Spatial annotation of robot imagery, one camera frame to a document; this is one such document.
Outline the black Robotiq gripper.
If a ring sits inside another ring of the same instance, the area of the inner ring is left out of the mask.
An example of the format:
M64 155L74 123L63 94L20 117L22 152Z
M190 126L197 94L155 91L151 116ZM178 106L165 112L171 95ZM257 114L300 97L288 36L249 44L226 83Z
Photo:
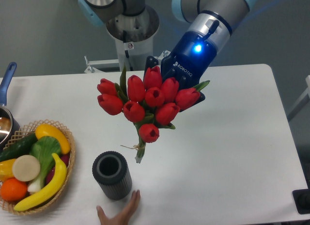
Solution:
M210 63L217 55L216 48L196 32L186 32L171 53L161 61L163 80L174 77L181 86L195 86L199 83ZM146 58L143 79L148 74L157 77L159 61L154 56ZM179 101L181 110L189 109L202 101L200 92L193 92Z

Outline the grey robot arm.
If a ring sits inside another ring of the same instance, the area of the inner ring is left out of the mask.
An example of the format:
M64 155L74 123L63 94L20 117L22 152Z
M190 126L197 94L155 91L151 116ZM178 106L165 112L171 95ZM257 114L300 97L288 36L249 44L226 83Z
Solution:
M166 91L171 102L177 89L199 83L255 1L172 0L174 16L190 27L161 61L152 56L159 16L145 0L78 0L78 4L93 25L105 25L114 38L120 68L144 69L145 88Z

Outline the bare human hand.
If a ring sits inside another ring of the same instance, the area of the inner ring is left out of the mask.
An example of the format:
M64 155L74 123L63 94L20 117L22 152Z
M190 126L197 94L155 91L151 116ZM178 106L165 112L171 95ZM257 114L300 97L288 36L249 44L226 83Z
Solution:
M128 204L112 218L109 218L101 206L96 206L97 216L101 225L127 225L140 203L140 190L132 192Z

